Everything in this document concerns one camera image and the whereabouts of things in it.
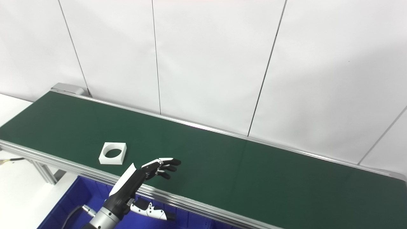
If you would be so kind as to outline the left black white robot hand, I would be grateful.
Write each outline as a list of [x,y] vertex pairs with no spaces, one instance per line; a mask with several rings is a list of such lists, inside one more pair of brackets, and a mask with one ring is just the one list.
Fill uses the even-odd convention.
[[175,221],[176,214],[154,207],[147,200],[136,199],[135,194],[145,181],[154,176],[170,179],[170,175],[166,171],[175,172],[180,164],[180,160],[171,157],[157,158],[144,164],[139,169],[135,168],[134,164],[131,164],[113,186],[109,197],[103,204],[103,208],[118,218],[119,221],[130,211],[151,218]]

